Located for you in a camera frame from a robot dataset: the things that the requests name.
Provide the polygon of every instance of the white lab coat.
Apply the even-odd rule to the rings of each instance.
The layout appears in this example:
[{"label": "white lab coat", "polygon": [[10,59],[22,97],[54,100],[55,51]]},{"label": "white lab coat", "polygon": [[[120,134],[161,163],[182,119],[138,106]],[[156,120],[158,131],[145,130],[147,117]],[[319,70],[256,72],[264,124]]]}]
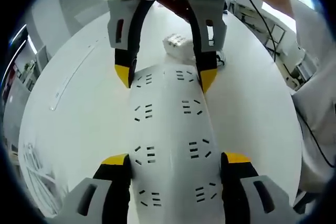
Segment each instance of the white lab coat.
[{"label": "white lab coat", "polygon": [[[331,164],[336,155],[336,43],[323,16],[298,0],[291,0],[297,41],[308,56],[317,58],[318,69],[293,96],[295,106],[310,126]],[[308,128],[299,118],[302,134],[300,186],[320,191],[332,175]]]}]

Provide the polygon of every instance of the black cable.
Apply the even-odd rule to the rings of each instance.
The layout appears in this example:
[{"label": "black cable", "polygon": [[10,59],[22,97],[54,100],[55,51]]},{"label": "black cable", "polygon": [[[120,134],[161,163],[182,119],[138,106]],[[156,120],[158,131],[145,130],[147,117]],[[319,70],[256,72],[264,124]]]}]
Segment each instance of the black cable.
[{"label": "black cable", "polygon": [[271,31],[270,31],[270,29],[269,29],[269,27],[268,27],[268,25],[267,25],[267,23],[266,23],[264,17],[261,15],[260,11],[259,11],[258,8],[255,6],[255,4],[253,3],[253,1],[252,1],[252,0],[249,0],[249,1],[250,1],[251,4],[253,5],[254,9],[257,11],[257,13],[258,13],[259,16],[261,17],[261,19],[263,20],[263,22],[264,22],[264,24],[265,24],[265,26],[266,26],[266,28],[267,28],[267,31],[268,31],[268,33],[269,33],[269,36],[270,36],[270,38],[271,38],[271,40],[272,40],[273,47],[274,47],[274,59],[273,59],[273,60],[274,60],[274,62],[275,62],[275,60],[276,60],[276,46],[275,46],[275,42],[274,42],[272,33],[271,33]]},{"label": "black cable", "polygon": [[327,157],[326,157],[325,154],[323,153],[323,151],[322,151],[322,149],[321,149],[319,143],[317,142],[317,140],[316,140],[316,138],[315,138],[315,135],[313,134],[311,128],[310,128],[309,125],[308,125],[308,123],[307,123],[307,122],[305,121],[305,119],[303,118],[303,116],[302,116],[301,112],[299,111],[299,109],[298,109],[297,107],[295,107],[295,110],[296,110],[297,114],[301,117],[301,119],[303,120],[304,124],[307,126],[307,128],[308,128],[310,134],[312,135],[312,137],[313,137],[313,139],[314,139],[314,141],[315,141],[315,143],[316,143],[316,145],[317,145],[317,148],[319,149],[319,151],[320,151],[320,153],[321,153],[321,155],[322,155],[324,161],[325,161],[325,162],[327,163],[327,165],[329,165],[331,168],[335,168],[335,166],[332,165],[332,164],[329,162],[329,160],[327,159]]}]

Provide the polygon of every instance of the white table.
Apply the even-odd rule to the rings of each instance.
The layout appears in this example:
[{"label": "white table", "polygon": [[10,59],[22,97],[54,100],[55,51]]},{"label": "white table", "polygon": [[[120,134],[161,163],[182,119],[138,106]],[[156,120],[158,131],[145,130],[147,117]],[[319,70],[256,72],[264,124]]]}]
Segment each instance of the white table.
[{"label": "white table", "polygon": [[[292,204],[302,136],[289,91],[259,40],[232,14],[223,19],[227,66],[206,94],[219,146],[249,156],[258,173],[281,186]],[[92,177],[106,157],[126,152],[132,141],[125,115],[129,89],[114,71],[108,20],[109,14],[97,18],[59,49],[37,80],[22,120],[20,145],[35,143],[56,181],[67,183],[69,190]],[[184,20],[152,7],[142,28],[137,70],[169,61],[162,40],[171,33],[191,38]],[[88,52],[56,110],[50,110],[53,96]]]}]

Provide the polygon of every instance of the white tabletop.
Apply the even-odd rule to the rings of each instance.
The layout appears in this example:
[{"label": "white tabletop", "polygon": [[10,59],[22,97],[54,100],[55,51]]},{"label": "white tabletop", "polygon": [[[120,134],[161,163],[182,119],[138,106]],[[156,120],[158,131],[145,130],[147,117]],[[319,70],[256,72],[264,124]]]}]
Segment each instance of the white tabletop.
[{"label": "white tabletop", "polygon": [[[206,94],[219,146],[249,156],[257,172],[282,187],[292,204],[302,136],[289,91],[253,33],[232,14],[223,19],[228,27],[227,66]],[[19,146],[35,143],[56,181],[67,183],[70,190],[92,177],[106,157],[126,152],[131,141],[125,114],[130,91],[114,71],[108,21],[109,14],[97,18],[59,49],[37,80],[22,120]],[[171,33],[191,38],[184,20],[152,7],[142,28],[137,70],[167,61],[162,40]],[[56,109],[50,110],[53,97],[71,76]]]}]

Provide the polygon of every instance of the person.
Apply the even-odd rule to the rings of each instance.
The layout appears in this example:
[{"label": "person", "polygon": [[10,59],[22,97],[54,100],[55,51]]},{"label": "person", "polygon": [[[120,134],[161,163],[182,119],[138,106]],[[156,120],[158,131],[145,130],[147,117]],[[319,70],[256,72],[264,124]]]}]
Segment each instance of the person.
[{"label": "person", "polygon": [[[332,163],[336,154],[335,41],[323,16],[300,1],[262,1],[296,21],[298,45],[308,57],[317,59],[316,73],[292,99],[304,139],[300,188],[320,192],[332,175]],[[159,2],[188,20],[185,3],[177,0]]]}]

